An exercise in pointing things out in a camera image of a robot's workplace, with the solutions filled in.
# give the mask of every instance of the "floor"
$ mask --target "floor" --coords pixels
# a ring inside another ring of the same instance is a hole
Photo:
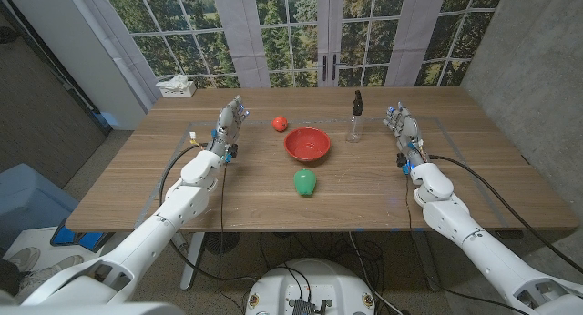
[[[131,135],[130,131],[113,131],[102,146],[77,172],[64,190],[74,198],[81,199],[92,184],[103,172],[107,164],[116,155],[125,141]],[[581,218],[580,206],[571,203]],[[440,291],[432,292],[425,284],[419,260],[414,252],[411,236],[406,232],[356,233],[357,241],[375,241],[383,251],[385,288],[383,296],[401,310],[411,314],[511,314],[509,310],[498,306],[485,304],[454,296]],[[575,261],[583,263],[583,252],[579,241],[583,239],[583,230],[573,232],[545,232],[545,236],[555,245],[563,249]],[[502,302],[496,291],[479,273],[464,253],[449,240],[430,232],[427,234],[433,258],[442,283],[451,290],[474,295],[481,298]],[[334,241],[342,236],[335,233]],[[263,234],[263,247],[266,258],[271,266],[281,264],[285,260],[300,257],[324,257],[330,247],[331,236],[328,233],[299,233],[296,236],[279,238],[272,233]],[[548,249],[525,233],[522,239],[502,240],[516,254],[536,269],[550,275],[583,282],[583,276],[569,268]],[[343,255],[336,262],[363,276],[360,263],[353,255]],[[260,233],[241,234],[240,242],[235,249],[224,254],[221,260],[220,275],[234,277],[240,275],[260,276],[267,271],[261,257]],[[211,274],[219,273],[219,256],[208,251],[202,254],[200,266]],[[143,280],[138,285],[134,296],[135,301],[165,301],[178,305],[188,314],[239,314],[240,310],[232,302],[221,296],[222,292],[236,300],[241,305],[245,294],[251,289],[252,282],[234,281],[221,283],[198,275],[191,290],[182,291],[179,280],[184,268],[174,250],[166,248],[154,262]]]

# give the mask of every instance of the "green fruit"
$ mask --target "green fruit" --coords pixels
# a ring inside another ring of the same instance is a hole
[[[316,187],[316,174],[308,169],[298,170],[293,176],[293,183],[300,195],[310,196]]]

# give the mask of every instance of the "table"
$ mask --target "table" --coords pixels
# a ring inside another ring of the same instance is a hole
[[[457,86],[364,87],[366,122],[359,143],[344,142],[355,88],[198,90],[194,97],[162,98],[118,152],[75,209],[67,226],[77,231],[128,231],[157,207],[157,184],[173,155],[189,145],[188,132],[208,141],[219,111],[240,94],[251,115],[240,131],[239,155],[227,166],[225,231],[335,231],[409,229],[405,177],[395,165],[397,147],[381,120],[399,100],[418,118],[426,150],[466,162],[486,178],[536,229],[572,229],[578,220],[520,152]],[[285,116],[288,131],[311,126],[328,133],[332,148],[322,161],[302,164],[283,148],[285,133],[271,120]],[[179,169],[198,151],[181,159]],[[455,193],[487,229],[521,229],[520,223],[463,169],[436,161],[454,182]],[[311,198],[294,190],[293,174],[315,172]],[[413,228],[427,229],[412,205]],[[220,230],[220,190],[205,214],[185,231]]]

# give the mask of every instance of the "gray wall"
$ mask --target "gray wall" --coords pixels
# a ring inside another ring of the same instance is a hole
[[[462,87],[583,218],[583,0],[501,0]]]
[[[13,0],[114,129],[146,115],[72,0]]]

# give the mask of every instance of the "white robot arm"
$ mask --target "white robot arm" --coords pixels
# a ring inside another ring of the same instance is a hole
[[[220,112],[206,150],[181,171],[164,203],[154,215],[134,230],[107,255],[57,273],[23,303],[29,305],[112,304],[129,300],[139,280],[188,221],[201,214],[216,187],[215,175],[233,156],[232,145],[249,114],[240,96]]]
[[[414,199],[425,222],[461,248],[509,306],[533,315],[581,313],[583,286],[531,268],[470,216],[453,183],[429,162],[417,122],[406,107],[389,107],[384,123],[407,157],[411,180],[420,186]]]

